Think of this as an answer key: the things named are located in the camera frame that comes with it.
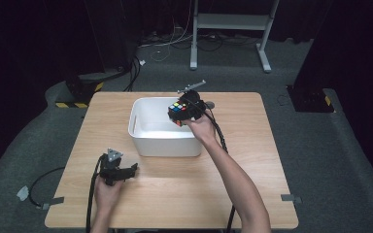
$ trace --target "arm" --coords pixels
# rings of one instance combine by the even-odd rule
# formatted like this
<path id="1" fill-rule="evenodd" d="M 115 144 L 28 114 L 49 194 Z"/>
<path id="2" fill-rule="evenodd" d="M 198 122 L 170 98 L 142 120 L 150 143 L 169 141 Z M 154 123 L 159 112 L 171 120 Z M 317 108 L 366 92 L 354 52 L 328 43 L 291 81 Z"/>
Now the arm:
<path id="1" fill-rule="evenodd" d="M 98 176 L 95 181 L 95 201 L 96 201 L 96 215 L 93 222 L 91 233 L 105 233 L 108 232 L 111 221 L 111 214 L 119 199 L 120 188 L 123 181 L 115 183 L 114 186 L 106 185 Z"/>
<path id="2" fill-rule="evenodd" d="M 242 232 L 271 232 L 269 215 L 259 192 L 247 173 L 220 146 L 212 122 L 202 116 L 185 120 L 195 137 L 211 155 L 226 191 L 242 221 Z"/>

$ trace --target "gray carpet floor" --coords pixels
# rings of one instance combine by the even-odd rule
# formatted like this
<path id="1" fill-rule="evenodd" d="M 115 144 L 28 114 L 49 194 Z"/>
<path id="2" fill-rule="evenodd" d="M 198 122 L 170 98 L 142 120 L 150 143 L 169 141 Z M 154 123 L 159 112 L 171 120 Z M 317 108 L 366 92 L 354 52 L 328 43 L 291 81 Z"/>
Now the gray carpet floor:
<path id="1" fill-rule="evenodd" d="M 214 44 L 202 42 L 200 46 L 209 49 Z M 188 68 L 190 50 L 141 48 L 137 56 L 146 63 L 133 90 L 176 91 L 205 80 L 198 91 L 259 92 L 290 192 L 302 199 L 295 204 L 299 226 L 288 232 L 373 232 L 373 169 L 335 91 L 324 90 L 336 110 L 332 114 L 298 113 L 288 97 L 286 86 L 293 84 L 310 46 L 291 40 L 268 42 L 270 74 L 262 71 L 254 44 L 200 50 L 196 71 Z M 125 75 L 106 81 L 102 91 L 123 91 L 128 83 L 129 75 Z M 17 198 L 23 186 L 64 166 L 74 146 L 86 109 L 56 108 L 54 101 L 63 86 L 58 83 L 47 91 L 49 106 L 19 132 L 0 160 L 0 232 L 84 231 L 48 229 L 44 224 L 47 211 Z M 59 171 L 40 180 L 34 199 L 49 201 L 60 175 Z"/>

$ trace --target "person's right arm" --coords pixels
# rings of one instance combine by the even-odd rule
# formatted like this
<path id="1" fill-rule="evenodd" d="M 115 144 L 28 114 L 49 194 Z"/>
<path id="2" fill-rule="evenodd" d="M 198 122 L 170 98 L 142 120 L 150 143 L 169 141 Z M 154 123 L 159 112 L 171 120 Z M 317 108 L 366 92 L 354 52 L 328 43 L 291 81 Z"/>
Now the person's right arm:
<path id="1" fill-rule="evenodd" d="M 241 218 L 241 232 L 271 232 L 269 215 L 255 184 L 220 146 L 212 122 L 203 116 L 199 120 L 185 120 L 184 123 L 211 155 L 219 170 L 228 196 Z"/>

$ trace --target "black base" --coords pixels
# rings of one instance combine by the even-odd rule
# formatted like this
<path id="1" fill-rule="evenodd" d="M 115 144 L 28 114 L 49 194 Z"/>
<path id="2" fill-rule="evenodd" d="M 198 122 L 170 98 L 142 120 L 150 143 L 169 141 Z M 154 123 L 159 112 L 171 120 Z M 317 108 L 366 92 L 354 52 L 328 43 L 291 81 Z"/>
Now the black base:
<path id="1" fill-rule="evenodd" d="M 334 113 L 331 101 L 322 90 L 310 91 L 302 88 L 287 86 L 292 105 L 297 112 Z"/>

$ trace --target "person's right hand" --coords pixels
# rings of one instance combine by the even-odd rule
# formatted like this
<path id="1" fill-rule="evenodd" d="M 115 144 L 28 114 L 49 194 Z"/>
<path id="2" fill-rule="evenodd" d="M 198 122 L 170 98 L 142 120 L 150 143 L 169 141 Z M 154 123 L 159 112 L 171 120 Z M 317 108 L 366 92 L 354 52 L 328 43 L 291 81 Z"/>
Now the person's right hand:
<path id="1" fill-rule="evenodd" d="M 210 143 L 216 140 L 215 127 L 206 115 L 202 115 L 202 117 L 197 120 L 183 120 L 183 123 L 190 128 L 195 138 L 198 139 L 202 144 Z"/>

